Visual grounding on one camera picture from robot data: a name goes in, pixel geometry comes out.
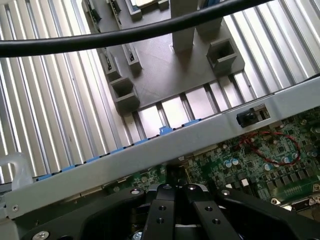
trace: black cable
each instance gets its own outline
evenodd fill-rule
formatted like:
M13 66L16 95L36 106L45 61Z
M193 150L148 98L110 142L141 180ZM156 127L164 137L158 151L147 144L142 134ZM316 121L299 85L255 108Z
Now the black cable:
M271 0L225 0L184 16L144 26L79 36L0 41L0 57L25 57L97 49L150 39L234 14Z

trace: blue tab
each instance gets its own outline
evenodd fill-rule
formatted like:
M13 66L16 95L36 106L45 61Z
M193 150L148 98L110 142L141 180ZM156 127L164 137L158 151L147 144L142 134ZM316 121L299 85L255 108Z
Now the blue tab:
M143 140L140 140L140 141L137 141L134 143L134 145L139 145L139 144L143 144L144 142L148 141L148 138L146 139L143 139Z
M123 149L125 149L125 147L121 147L121 148L118 148L118 149L116 149L116 150L113 150L113 151L110 152L110 154L115 154L115 153L117 153L117 152L122 151Z
M92 161L94 161L94 160L97 160L97 159L99 159L99 158L100 158L100 156L96 156L96 157L94 157L94 158L91 158L91 159L87 160L86 163L88 164L88 163L90 163L90 162L92 162Z
M196 124L196 123L198 123L198 122L200 122L201 121L201 118L200 119L196 119L196 120L192 120L192 121L190 121L190 122L187 122L187 123L185 123L185 124L183 124L185 127L187 127L187 126L190 126L190 125L192 125L192 124Z
M50 178L51 176L52 176L51 173L46 174L46 175L43 175L43 176L40 176L40 177L38 177L37 181L41 181L41 180L43 180L43 179Z
M171 133L173 131L173 129L168 126L160 127L159 130L160 130L160 133L159 133L160 135L165 135L165 134Z
M70 169L74 169L76 167L76 165L72 165L72 166L67 166L65 167L64 169L61 170L61 172L65 172L65 171L68 171Z

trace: metal chassis frame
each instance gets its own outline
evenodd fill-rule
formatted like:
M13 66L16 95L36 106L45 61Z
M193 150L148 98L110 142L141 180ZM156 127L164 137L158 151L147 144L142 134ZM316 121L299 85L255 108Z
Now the metal chassis frame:
M320 77L4 195L10 219L320 106ZM270 118L242 128L238 113L265 104Z

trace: corrugated metal surface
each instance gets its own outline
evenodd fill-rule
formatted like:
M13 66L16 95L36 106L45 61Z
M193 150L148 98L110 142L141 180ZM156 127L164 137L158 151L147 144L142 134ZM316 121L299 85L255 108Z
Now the corrugated metal surface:
M95 50L0 59L0 156L30 159L35 176L297 84L320 71L320 0L279 0L225 17L243 72L120 117ZM0 6L2 40L89 32L81 1ZM1 182L13 170L2 167Z

